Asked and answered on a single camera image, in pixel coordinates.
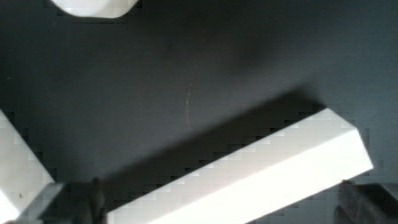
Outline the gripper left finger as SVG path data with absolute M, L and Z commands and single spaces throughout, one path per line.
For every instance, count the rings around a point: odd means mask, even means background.
M 108 224 L 99 179 L 85 183 L 48 184 L 16 218 L 16 224 Z

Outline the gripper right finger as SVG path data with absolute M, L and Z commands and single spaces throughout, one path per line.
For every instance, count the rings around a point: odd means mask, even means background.
M 341 183 L 334 224 L 398 224 L 398 183 Z

